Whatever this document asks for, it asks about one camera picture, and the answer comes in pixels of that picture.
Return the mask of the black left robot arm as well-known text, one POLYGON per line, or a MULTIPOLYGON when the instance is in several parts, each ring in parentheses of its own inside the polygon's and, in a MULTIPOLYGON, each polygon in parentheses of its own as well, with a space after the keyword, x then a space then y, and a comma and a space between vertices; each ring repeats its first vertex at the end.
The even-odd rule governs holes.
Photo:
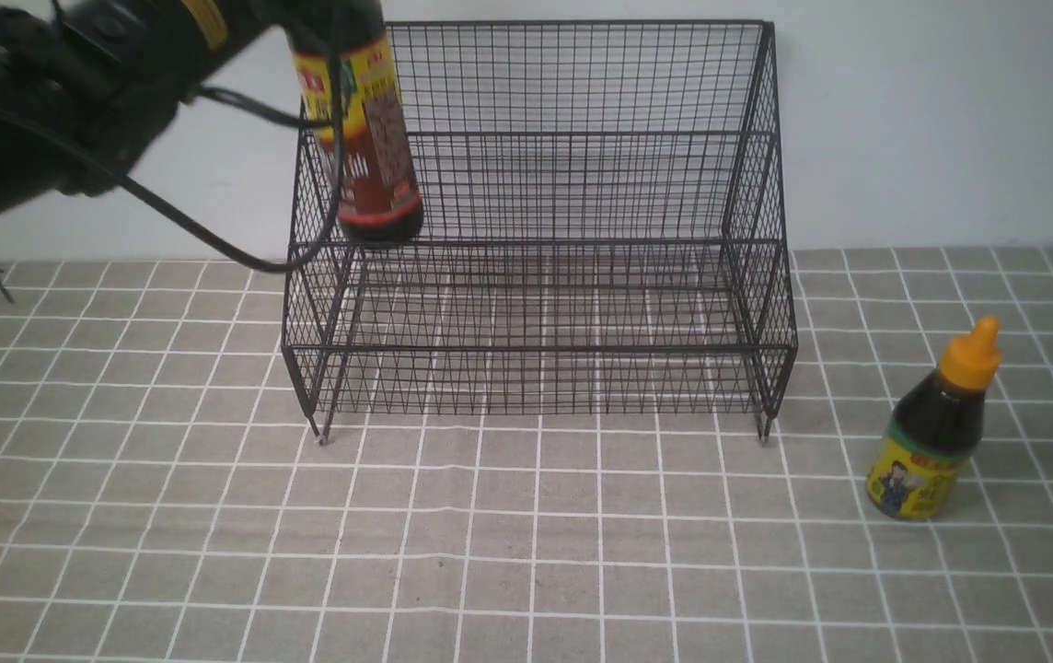
MULTIPOLYGON (((0 110, 126 175, 274 13, 266 1, 80 1, 56 18, 0 6, 0 110)), ((0 121, 0 215, 47 192, 97 197, 114 186, 0 121)))

